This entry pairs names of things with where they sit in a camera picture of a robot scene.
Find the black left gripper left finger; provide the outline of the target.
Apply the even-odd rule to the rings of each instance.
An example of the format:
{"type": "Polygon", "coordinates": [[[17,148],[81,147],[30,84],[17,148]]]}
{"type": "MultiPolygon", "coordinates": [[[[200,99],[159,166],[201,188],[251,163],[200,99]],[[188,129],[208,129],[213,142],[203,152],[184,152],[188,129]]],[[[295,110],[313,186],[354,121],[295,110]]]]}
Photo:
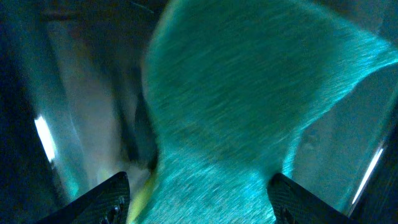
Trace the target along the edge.
{"type": "Polygon", "coordinates": [[[125,224],[130,204],[126,172],[118,172],[37,224],[125,224]]]}

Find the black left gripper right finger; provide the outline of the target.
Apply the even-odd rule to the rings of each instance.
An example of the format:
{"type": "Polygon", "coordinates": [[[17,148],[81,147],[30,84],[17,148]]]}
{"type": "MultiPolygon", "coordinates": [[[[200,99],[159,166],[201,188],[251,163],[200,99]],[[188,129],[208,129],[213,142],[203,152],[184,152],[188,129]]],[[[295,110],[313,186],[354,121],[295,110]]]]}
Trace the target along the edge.
{"type": "Polygon", "coordinates": [[[267,185],[277,223],[357,224],[284,174],[275,174],[267,185]]]}

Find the green scrub sponge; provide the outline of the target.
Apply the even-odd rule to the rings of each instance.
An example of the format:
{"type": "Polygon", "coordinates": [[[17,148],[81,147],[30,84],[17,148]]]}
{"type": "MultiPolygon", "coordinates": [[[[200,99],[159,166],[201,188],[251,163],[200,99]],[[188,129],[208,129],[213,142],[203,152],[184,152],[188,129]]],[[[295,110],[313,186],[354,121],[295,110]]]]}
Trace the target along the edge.
{"type": "Polygon", "coordinates": [[[136,223],[274,223],[271,177],[391,43],[309,1],[170,1],[143,74],[159,160],[136,223]]]}

